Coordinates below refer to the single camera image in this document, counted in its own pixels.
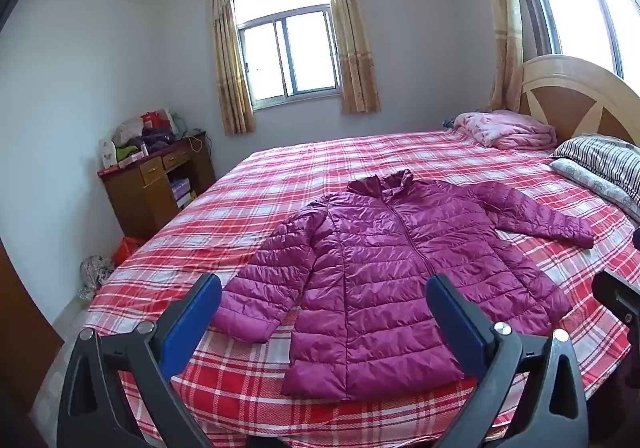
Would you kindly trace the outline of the magenta quilted down jacket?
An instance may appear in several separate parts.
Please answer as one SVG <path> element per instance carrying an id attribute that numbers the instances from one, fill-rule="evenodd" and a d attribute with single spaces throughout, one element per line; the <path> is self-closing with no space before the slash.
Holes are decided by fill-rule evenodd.
<path id="1" fill-rule="evenodd" d="M 392 398 L 459 381 L 428 308 L 434 275 L 492 320 L 545 335 L 564 292 L 506 235 L 589 249 L 594 234 L 500 182 L 458 186 L 408 171 L 351 182 L 280 223 L 226 284 L 213 324 L 244 343 L 295 315 L 282 390 L 332 400 Z"/>

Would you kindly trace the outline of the grey patterned pillow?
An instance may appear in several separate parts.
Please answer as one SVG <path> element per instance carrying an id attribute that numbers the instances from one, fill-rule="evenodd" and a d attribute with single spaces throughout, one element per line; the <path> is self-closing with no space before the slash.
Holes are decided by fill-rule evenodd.
<path id="1" fill-rule="evenodd" d="M 550 163 L 555 173 L 587 188 L 604 200 L 613 203 L 635 222 L 640 220 L 639 205 L 622 188 L 593 174 L 578 163 L 568 159 L 556 159 Z"/>

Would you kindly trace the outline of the striped pillow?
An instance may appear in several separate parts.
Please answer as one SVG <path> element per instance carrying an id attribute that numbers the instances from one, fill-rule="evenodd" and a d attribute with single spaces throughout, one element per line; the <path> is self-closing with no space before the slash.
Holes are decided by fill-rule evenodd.
<path id="1" fill-rule="evenodd" d="M 562 142 L 554 150 L 553 157 L 574 161 L 623 189 L 639 203 L 638 146 L 612 136 L 585 134 Z"/>

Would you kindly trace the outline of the patterned bag on floor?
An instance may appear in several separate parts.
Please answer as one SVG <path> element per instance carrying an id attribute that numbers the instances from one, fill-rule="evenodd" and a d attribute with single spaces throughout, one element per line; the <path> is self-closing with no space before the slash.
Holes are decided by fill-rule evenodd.
<path id="1" fill-rule="evenodd" d="M 101 255 L 91 255 L 83 260 L 79 267 L 81 278 L 81 288 L 79 297 L 86 301 L 91 301 L 104 282 L 111 277 L 115 270 L 115 264 L 111 257 Z"/>

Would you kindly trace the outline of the red bag on floor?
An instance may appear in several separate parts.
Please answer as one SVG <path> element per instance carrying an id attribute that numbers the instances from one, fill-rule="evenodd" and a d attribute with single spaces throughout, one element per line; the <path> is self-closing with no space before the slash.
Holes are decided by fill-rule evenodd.
<path id="1" fill-rule="evenodd" d="M 118 248 L 112 256 L 112 261 L 116 267 L 125 263 L 129 257 L 132 257 L 138 249 L 144 245 L 144 241 L 136 238 L 124 237 L 119 243 Z"/>

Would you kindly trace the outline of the pink folded quilt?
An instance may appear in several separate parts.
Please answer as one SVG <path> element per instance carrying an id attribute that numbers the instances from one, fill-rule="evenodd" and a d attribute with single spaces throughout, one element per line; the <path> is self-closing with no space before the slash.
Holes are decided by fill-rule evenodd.
<path id="1" fill-rule="evenodd" d="M 479 145 L 498 150 L 541 151 L 558 143 L 551 125 L 509 110 L 465 112 L 454 119 L 454 128 Z"/>

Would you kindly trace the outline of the wooden bed headboard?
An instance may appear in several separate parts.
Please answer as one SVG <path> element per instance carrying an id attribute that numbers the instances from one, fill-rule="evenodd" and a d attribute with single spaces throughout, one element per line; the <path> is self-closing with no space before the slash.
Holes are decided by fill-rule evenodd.
<path id="1" fill-rule="evenodd" d="M 520 111 L 552 126 L 558 142 L 601 134 L 639 143 L 639 96 L 616 74 L 583 59 L 544 55 L 526 61 Z"/>

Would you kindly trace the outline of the brown wooden desk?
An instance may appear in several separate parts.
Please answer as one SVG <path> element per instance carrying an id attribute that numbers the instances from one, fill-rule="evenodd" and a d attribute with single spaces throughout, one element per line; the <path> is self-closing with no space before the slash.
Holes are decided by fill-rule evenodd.
<path id="1" fill-rule="evenodd" d="M 189 184 L 195 199 L 216 182 L 208 136 L 202 130 L 124 168 L 115 166 L 99 174 L 122 233 L 151 239 L 188 204 L 177 185 Z"/>

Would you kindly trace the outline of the red plaid bed sheet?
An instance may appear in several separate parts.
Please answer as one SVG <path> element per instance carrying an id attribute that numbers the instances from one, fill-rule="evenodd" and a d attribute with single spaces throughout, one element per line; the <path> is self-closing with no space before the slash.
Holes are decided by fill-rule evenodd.
<path id="1" fill-rule="evenodd" d="M 453 132 L 397 134 L 275 148 L 249 156 L 167 224 L 122 266 L 92 301 L 86 324 L 103 335 L 155 319 L 204 272 L 232 277 L 282 220 L 354 179 L 408 170 L 453 184 L 502 182 L 550 208 L 585 218 L 596 243 L 582 251 L 516 234 L 511 242 L 572 302 L 570 334 L 588 394 L 628 354 L 623 325 L 591 294 L 602 269 L 639 280 L 634 223 L 616 206 L 555 174 L 545 152 L 500 151 Z M 292 328 L 250 346 L 209 330 L 174 381 L 218 447 L 250 436 L 295 447 L 400 447 L 437 438 L 470 392 L 457 383 L 390 402 L 317 402 L 281 394 Z"/>

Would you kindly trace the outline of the clutter pile on desk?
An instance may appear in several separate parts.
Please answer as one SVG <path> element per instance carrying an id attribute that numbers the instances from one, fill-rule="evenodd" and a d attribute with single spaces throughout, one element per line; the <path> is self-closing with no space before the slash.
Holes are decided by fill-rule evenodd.
<path id="1" fill-rule="evenodd" d="M 102 170 L 124 168 L 173 145 L 186 136 L 187 131 L 183 119 L 168 109 L 148 111 L 130 118 L 99 142 Z"/>

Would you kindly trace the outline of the right tan curtain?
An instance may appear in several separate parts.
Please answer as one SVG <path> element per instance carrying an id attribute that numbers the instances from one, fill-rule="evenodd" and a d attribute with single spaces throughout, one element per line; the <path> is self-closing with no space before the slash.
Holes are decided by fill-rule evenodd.
<path id="1" fill-rule="evenodd" d="M 342 112 L 381 110 L 374 62 L 358 0 L 330 0 L 337 61 L 341 75 Z"/>

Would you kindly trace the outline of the side tan curtain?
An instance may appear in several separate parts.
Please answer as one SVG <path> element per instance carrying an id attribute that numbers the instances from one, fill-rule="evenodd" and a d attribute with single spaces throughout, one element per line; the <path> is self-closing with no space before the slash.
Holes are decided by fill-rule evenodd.
<path id="1" fill-rule="evenodd" d="M 520 0 L 491 0 L 496 70 L 489 109 L 520 111 L 523 85 L 523 28 Z"/>

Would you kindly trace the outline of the left tan curtain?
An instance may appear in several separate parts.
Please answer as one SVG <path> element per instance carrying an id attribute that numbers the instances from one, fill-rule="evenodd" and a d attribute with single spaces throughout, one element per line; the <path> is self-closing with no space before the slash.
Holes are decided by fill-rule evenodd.
<path id="1" fill-rule="evenodd" d="M 244 72 L 233 0 L 211 1 L 218 100 L 224 134 L 250 134 L 255 130 L 255 118 Z"/>

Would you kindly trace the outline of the far window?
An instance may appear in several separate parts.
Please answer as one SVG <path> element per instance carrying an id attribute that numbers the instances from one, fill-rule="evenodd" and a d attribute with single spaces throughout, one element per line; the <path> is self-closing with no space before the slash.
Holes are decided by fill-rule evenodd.
<path id="1" fill-rule="evenodd" d="M 234 0 L 234 15 L 255 110 L 338 93 L 331 0 Z"/>

